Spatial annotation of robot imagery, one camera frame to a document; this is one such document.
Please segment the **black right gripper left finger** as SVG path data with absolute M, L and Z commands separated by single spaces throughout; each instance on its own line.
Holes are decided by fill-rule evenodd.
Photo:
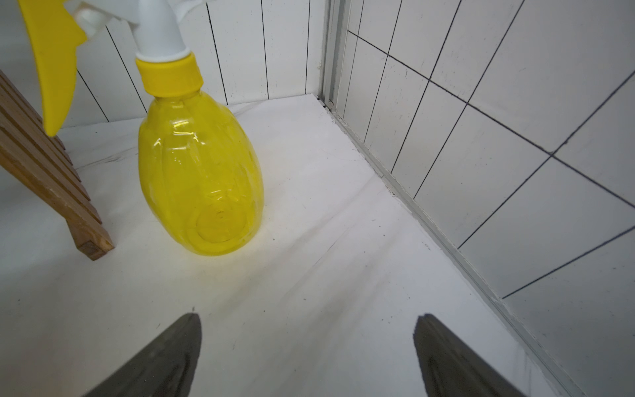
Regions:
M 202 344 L 198 314 L 181 316 L 87 396 L 187 396 Z

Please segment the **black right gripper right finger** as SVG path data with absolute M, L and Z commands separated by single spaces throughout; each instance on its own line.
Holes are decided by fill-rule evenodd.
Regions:
M 521 396 L 523 393 L 432 314 L 413 332 L 428 396 Z

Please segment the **yellow spray bottle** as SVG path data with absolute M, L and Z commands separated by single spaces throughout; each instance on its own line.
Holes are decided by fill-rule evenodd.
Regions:
M 110 21 L 126 22 L 152 103 L 139 128 L 142 193 L 180 245 L 205 256 L 244 246 L 261 225 L 264 186 L 251 142 L 233 113 L 203 92 L 180 22 L 194 1 L 22 1 L 36 63 L 43 127 L 54 137 L 74 98 L 76 50 Z

